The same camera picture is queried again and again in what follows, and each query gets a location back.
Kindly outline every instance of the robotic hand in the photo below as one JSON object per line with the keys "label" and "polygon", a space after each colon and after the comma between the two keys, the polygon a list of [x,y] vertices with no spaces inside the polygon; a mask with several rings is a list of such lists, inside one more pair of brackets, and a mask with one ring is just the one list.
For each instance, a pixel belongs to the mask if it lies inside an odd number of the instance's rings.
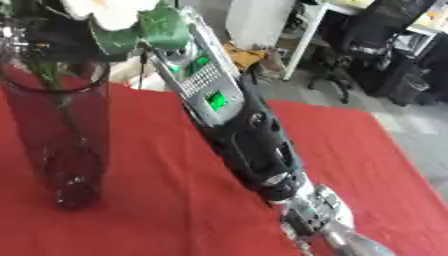
{"label": "robotic hand", "polygon": [[[312,184],[278,118],[244,82],[213,31],[193,9],[182,15],[188,44],[177,50],[147,46],[150,60],[235,177],[280,210],[287,237],[302,249],[308,238],[322,236],[336,255],[393,256],[354,231],[353,215],[334,191]],[[1,24],[1,62],[29,48],[23,34],[20,26]]]}

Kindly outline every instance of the gray floor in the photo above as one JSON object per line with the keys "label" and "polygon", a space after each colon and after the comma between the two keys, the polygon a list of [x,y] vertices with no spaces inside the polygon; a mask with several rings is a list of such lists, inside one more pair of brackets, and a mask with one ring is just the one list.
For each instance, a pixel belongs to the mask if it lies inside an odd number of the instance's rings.
{"label": "gray floor", "polygon": [[[197,8],[218,36],[226,40],[225,18],[230,0],[184,2]],[[356,108],[372,113],[422,176],[448,202],[448,105],[401,108],[386,99],[368,97],[358,88],[351,92],[350,104],[343,105],[338,101],[339,94],[334,86],[321,82],[316,90],[309,91],[305,88],[308,80],[307,72],[297,71],[288,82],[261,83],[260,90],[270,99]]]}

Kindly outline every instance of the table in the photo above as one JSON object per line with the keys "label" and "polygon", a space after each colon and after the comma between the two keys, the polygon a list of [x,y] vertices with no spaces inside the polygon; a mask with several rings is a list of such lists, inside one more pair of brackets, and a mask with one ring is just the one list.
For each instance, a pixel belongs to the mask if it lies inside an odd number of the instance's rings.
{"label": "table", "polygon": [[[103,198],[77,213],[49,204],[0,91],[2,255],[298,255],[276,212],[223,166],[174,94],[110,89],[111,161]],[[269,104],[310,178],[344,198],[360,232],[397,255],[445,255],[446,206],[368,113]],[[321,250],[316,255],[329,255]]]}
{"label": "table", "polygon": [[[303,34],[296,50],[294,51],[291,60],[289,61],[286,73],[284,76],[284,80],[289,80],[297,68],[297,65],[300,63],[305,50],[308,48],[314,34],[316,34],[319,25],[325,17],[325,14],[328,11],[334,11],[345,15],[356,15],[363,8],[365,8],[368,4],[366,2],[360,2],[360,4],[348,4],[347,2],[341,0],[323,0],[319,5],[316,6],[307,6],[308,11],[310,12],[309,16],[312,17],[308,26]],[[408,28],[409,31],[415,32],[418,34],[422,34],[427,36],[426,40],[424,40],[418,50],[415,52],[415,55],[420,55],[423,50],[431,43],[432,40],[439,33],[438,30],[429,28],[426,26],[422,26],[420,24],[413,24]]]}

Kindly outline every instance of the flower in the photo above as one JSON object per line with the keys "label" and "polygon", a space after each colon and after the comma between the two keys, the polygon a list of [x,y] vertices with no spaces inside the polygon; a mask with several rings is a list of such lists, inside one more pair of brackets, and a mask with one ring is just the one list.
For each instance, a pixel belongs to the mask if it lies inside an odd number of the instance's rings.
{"label": "flower", "polygon": [[76,20],[92,15],[98,26],[108,31],[130,28],[139,11],[153,10],[159,0],[61,0],[66,11]]}

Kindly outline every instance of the glass vase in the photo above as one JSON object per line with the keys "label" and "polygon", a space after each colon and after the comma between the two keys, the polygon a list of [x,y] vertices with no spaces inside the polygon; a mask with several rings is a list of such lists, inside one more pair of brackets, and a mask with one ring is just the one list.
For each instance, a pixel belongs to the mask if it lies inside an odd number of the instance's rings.
{"label": "glass vase", "polygon": [[70,64],[49,89],[25,65],[4,65],[2,89],[25,154],[55,204],[77,210],[100,198],[109,155],[108,64]]}

